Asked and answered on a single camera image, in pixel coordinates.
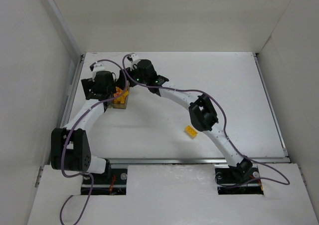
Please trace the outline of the yellow butterfly print lego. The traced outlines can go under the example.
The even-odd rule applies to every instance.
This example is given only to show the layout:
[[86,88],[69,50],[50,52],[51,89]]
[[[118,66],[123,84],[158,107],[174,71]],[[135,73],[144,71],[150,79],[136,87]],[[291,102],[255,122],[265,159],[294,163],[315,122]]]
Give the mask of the yellow butterfly print lego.
[[114,93],[114,97],[121,97],[123,90],[119,87],[116,87],[116,92]]

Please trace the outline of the yellow square lego brick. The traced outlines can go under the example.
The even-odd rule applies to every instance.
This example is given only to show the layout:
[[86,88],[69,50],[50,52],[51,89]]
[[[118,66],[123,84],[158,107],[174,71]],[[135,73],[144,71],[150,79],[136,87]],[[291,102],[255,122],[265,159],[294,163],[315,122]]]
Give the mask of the yellow square lego brick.
[[120,103],[120,104],[125,104],[126,98],[128,97],[128,95],[129,95],[129,91],[126,90],[126,91],[123,93],[123,95],[119,98],[119,103]]

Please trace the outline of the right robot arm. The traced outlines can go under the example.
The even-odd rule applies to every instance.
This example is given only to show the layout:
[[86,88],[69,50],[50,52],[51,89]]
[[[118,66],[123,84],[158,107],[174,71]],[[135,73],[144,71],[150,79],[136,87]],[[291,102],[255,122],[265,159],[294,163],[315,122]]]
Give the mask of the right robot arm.
[[128,54],[122,59],[124,74],[129,80],[129,86],[139,85],[159,97],[169,99],[189,112],[192,126],[203,132],[222,153],[233,177],[232,183],[244,183],[252,169],[252,162],[234,148],[225,129],[220,126],[217,112],[212,104],[212,98],[203,91],[177,89],[164,76],[157,74],[152,62],[148,59],[134,58]]

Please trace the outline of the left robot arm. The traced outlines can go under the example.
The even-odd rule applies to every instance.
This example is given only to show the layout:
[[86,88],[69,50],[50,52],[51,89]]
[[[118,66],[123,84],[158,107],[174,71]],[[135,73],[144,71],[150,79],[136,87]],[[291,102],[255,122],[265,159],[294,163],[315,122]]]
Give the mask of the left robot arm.
[[109,107],[116,93],[115,81],[112,73],[104,70],[81,83],[85,94],[81,110],[68,124],[51,133],[51,166],[55,170],[106,175],[110,162],[91,154],[87,133]]

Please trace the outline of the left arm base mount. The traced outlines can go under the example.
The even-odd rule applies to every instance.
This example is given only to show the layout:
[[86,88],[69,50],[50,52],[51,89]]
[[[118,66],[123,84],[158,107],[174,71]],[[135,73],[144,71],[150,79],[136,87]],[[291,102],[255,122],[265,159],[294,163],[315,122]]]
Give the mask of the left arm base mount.
[[124,165],[110,165],[108,174],[85,175],[80,188],[81,195],[92,196],[124,196],[127,192],[128,167]]

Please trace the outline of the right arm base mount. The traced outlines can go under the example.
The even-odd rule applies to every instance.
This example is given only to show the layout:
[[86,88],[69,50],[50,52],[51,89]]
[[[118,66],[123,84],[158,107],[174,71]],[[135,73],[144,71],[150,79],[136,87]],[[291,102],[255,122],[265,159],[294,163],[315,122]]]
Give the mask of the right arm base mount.
[[217,192],[219,195],[263,195],[263,186],[259,178],[259,169],[253,167],[242,179],[236,179],[230,168],[215,167],[215,182],[217,184]]

